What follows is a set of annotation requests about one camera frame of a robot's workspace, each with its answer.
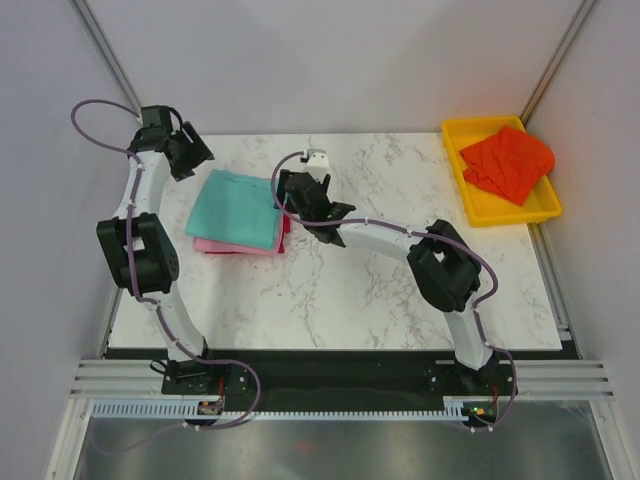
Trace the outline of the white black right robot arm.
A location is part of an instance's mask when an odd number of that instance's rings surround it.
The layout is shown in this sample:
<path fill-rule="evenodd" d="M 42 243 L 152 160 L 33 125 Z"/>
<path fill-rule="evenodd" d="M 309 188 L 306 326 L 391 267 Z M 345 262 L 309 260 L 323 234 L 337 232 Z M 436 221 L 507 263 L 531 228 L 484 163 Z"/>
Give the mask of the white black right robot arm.
<path fill-rule="evenodd" d="M 308 172 L 274 173 L 271 188 L 275 206 L 320 242 L 407 264 L 423 299 L 445 317 L 461 365 L 460 386 L 477 394 L 493 383 L 496 348 L 486 338 L 478 306 L 496 293 L 497 276 L 449 222 L 419 230 L 366 217 L 353 205 L 330 201 L 327 184 Z"/>

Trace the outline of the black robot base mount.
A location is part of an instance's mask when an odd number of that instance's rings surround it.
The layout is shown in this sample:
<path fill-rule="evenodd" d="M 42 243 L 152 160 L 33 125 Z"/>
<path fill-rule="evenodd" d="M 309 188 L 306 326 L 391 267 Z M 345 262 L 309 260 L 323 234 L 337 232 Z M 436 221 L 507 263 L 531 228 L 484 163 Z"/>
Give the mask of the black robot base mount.
<path fill-rule="evenodd" d="M 210 364 L 163 362 L 165 395 L 220 394 L 258 411 L 435 409 L 447 397 L 508 397 L 505 358 L 480 372 L 446 351 L 211 350 Z"/>

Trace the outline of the teal t shirt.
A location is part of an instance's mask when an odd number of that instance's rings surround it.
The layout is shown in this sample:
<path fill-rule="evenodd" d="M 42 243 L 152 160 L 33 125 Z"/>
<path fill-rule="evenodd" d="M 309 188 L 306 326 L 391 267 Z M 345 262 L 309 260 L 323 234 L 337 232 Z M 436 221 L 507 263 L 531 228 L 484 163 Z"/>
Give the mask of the teal t shirt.
<path fill-rule="evenodd" d="M 268 179 L 214 170 L 195 200 L 185 234 L 270 250 L 280 226 L 281 211 L 274 207 Z"/>

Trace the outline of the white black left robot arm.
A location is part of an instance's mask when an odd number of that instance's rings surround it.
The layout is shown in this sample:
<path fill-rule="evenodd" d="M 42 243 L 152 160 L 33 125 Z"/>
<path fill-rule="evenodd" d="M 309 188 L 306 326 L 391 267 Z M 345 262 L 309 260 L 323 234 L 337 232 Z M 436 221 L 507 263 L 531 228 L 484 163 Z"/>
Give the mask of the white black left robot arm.
<path fill-rule="evenodd" d="M 208 393 L 218 385 L 220 371 L 198 359 L 207 343 L 179 292 L 179 257 L 159 210 L 167 181 L 192 177 L 214 154 L 193 125 L 170 106 L 144 107 L 141 122 L 124 150 L 129 178 L 121 203 L 110 219 L 97 224 L 96 233 L 117 287 L 150 312 L 170 360 L 194 360 L 185 370 L 185 382 L 198 393 Z"/>

